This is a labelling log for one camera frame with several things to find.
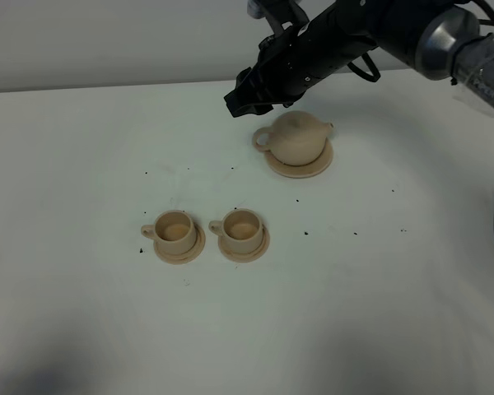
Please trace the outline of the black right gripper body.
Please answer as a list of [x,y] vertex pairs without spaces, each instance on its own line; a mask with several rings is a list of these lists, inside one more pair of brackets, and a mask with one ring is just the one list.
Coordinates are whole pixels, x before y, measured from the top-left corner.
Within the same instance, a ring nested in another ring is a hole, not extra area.
[[369,51],[377,43],[366,31],[364,1],[336,1],[316,18],[292,31],[274,34],[259,45],[259,96],[273,105],[290,106],[307,90],[343,67],[369,82],[380,72]]

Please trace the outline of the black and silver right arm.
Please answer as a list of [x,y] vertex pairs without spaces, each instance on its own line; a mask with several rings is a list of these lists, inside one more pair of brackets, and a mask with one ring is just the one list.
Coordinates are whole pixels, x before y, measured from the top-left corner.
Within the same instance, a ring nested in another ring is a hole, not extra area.
[[[494,37],[463,1],[344,0],[309,18],[294,1],[253,1],[272,34],[256,64],[236,78],[225,98],[235,117],[291,106],[312,86],[347,67],[375,82],[370,51],[383,49],[425,78],[464,85],[494,109]],[[494,10],[479,6],[494,26]]]

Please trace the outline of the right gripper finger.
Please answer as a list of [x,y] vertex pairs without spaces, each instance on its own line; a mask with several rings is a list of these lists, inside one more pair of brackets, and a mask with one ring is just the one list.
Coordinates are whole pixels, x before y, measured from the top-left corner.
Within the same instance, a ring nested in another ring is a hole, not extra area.
[[272,110],[272,105],[259,96],[257,71],[251,67],[238,74],[235,88],[224,96],[226,107],[233,118],[244,115],[265,115]]

